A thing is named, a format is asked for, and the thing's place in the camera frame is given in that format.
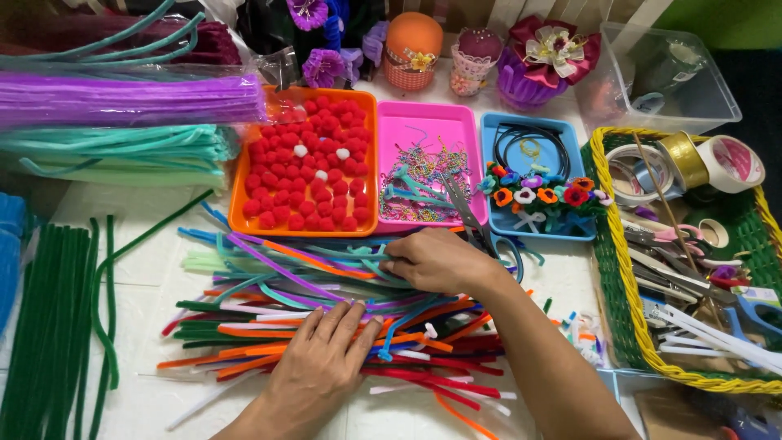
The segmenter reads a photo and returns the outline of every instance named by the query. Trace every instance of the white tape roll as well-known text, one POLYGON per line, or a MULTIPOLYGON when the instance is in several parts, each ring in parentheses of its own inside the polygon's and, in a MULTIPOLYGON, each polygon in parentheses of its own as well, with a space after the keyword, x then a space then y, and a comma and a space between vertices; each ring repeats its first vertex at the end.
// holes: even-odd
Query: white tape roll
MULTIPOLYGON (((655 148, 645 145, 642 145, 641 148, 644 149, 649 165, 657 171, 659 176, 657 183, 660 185, 660 189, 663 193, 667 192, 673 185, 673 173, 665 162, 665 158, 655 148)), ((633 162, 643 160, 638 147, 634 144, 620 146, 605 155, 608 160, 608 170, 611 174, 616 202, 626 206, 639 206, 652 202, 657 198, 657 193, 644 191, 633 174, 632 167, 622 161, 626 157, 632 158, 633 162)))
POLYGON ((724 193, 740 193, 760 185, 766 178, 758 155, 738 139, 717 135, 697 150, 708 169, 708 183, 724 193))

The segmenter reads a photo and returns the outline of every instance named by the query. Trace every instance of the white table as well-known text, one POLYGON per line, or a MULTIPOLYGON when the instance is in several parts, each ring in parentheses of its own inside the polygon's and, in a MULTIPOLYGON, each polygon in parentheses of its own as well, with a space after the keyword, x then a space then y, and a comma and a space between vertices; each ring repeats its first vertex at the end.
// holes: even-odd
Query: white table
MULTIPOLYGON (((476 122, 479 122, 486 111, 512 112, 498 101, 492 81, 477 97, 457 97, 448 88, 449 69, 448 60, 444 60, 442 65, 438 66, 434 83, 424 92, 402 92, 390 86, 382 76, 372 83, 362 82, 358 89, 373 93, 378 101, 393 99, 468 105, 475 111, 476 122)), ((583 145, 588 139, 572 92, 553 99, 533 116, 570 122, 576 129, 579 144, 583 145)), ((107 214, 115 214, 118 218, 115 240, 119 248, 203 190, 204 188, 137 189, 75 182, 60 204, 53 221, 59 225, 88 228, 88 219, 91 216, 105 218, 107 214)), ((209 202, 225 213, 229 197, 230 194, 225 193, 209 202)), ((187 251, 203 246, 180 237, 176 231, 178 226, 217 230, 210 217, 197 207, 117 262, 115 278, 118 310, 115 345, 120 362, 120 387, 111 391, 106 399, 100 438, 209 438, 239 414, 260 392, 266 380, 255 378, 245 382, 240 389, 231 390, 176 430, 164 430, 172 420, 214 387, 209 381, 183 381, 181 377, 156 375, 155 365, 158 362, 185 356, 177 341, 160 338, 163 325, 177 310, 174 304, 178 300, 197 297, 201 290, 210 285, 209 276, 186 273, 181 269, 180 263, 187 251)), ((557 317, 566 316, 573 310, 597 313, 588 243, 558 240, 525 242, 528 247, 546 258, 545 266, 538 267, 536 261, 527 255, 523 256, 526 267, 524 287, 535 290, 532 298, 536 303, 542 305, 546 298, 553 297, 550 315, 557 317), (567 271, 566 277, 562 275, 563 271, 567 271)), ((8 365, 9 346, 6 342, 0 351, 2 383, 5 382, 3 369, 8 365)), ((93 338, 91 353, 87 411, 90 414, 102 361, 102 349, 99 348, 96 338, 93 338)), ((318 438, 482 438, 446 413, 429 391, 396 391, 384 395, 368 395, 369 386, 377 383, 377 378, 367 380, 350 404, 339 412, 318 438)), ((478 383, 496 385, 503 391, 516 391, 510 375, 499 378, 480 377, 478 383)), ((510 418, 491 409, 484 409, 475 420, 502 439, 539 437, 521 400, 504 403, 514 411, 510 418)), ((474 413, 470 409, 461 407, 460 410, 462 409, 471 412, 473 417, 474 413)))

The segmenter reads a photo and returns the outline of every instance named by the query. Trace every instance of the plastic storage box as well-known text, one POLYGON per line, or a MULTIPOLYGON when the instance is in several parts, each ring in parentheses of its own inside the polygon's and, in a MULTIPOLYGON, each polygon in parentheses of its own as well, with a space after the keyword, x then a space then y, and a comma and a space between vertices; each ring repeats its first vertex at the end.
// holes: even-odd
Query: plastic storage box
POLYGON ((575 86, 588 133, 598 127, 633 127, 699 135, 741 120, 738 105, 697 36, 609 22, 600 30, 597 67, 575 86), (672 56, 672 45, 690 48, 686 55, 696 54, 699 70, 680 68, 686 64, 672 56), (650 82, 659 89, 650 88, 650 82), (640 88, 662 94, 665 103, 657 114, 633 108, 640 88))

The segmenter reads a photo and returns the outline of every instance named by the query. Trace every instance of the beaded keychain chain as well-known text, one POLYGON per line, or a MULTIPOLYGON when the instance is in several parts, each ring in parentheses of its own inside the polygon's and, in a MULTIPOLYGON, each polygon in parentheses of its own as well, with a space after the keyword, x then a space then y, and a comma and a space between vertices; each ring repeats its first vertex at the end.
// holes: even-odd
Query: beaded keychain chain
POLYGON ((465 145, 462 141, 456 141, 449 149, 442 136, 438 135, 437 140, 443 146, 442 149, 428 153, 426 149, 433 144, 422 145, 429 137, 427 132, 410 125, 405 127, 421 132, 423 138, 411 142, 412 147, 408 150, 394 144, 398 150, 396 163, 389 173, 380 175, 382 194, 386 196, 380 197, 380 216, 387 220, 408 222, 451 222, 458 213, 453 205, 446 202, 447 197, 442 189, 435 188, 442 188, 441 175, 450 174, 470 202, 472 191, 468 176, 472 172, 467 168, 465 145))

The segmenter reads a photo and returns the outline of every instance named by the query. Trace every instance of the purple pipe cleaner flower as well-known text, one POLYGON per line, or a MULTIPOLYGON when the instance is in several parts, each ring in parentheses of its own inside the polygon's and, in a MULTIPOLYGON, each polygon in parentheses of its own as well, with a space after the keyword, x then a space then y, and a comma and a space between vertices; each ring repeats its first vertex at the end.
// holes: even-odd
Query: purple pipe cleaner flower
POLYGON ((334 77, 345 72, 345 63, 336 51, 312 49, 302 71, 311 88, 330 88, 334 86, 334 77))
POLYGON ((312 31, 323 26, 328 19, 328 6, 324 0, 287 0, 293 23, 302 31, 312 31))
POLYGON ((347 81, 350 81, 350 84, 352 85, 356 85, 356 82, 360 76, 358 73, 358 68, 364 62, 364 54, 362 53, 361 49, 340 49, 339 54, 345 63, 345 75, 347 76, 347 81))
POLYGON ((375 63, 375 67, 380 67, 380 60, 382 59, 383 54, 383 42, 386 40, 388 29, 389 22, 379 21, 375 23, 372 29, 364 36, 361 49, 364 51, 364 56, 375 63))

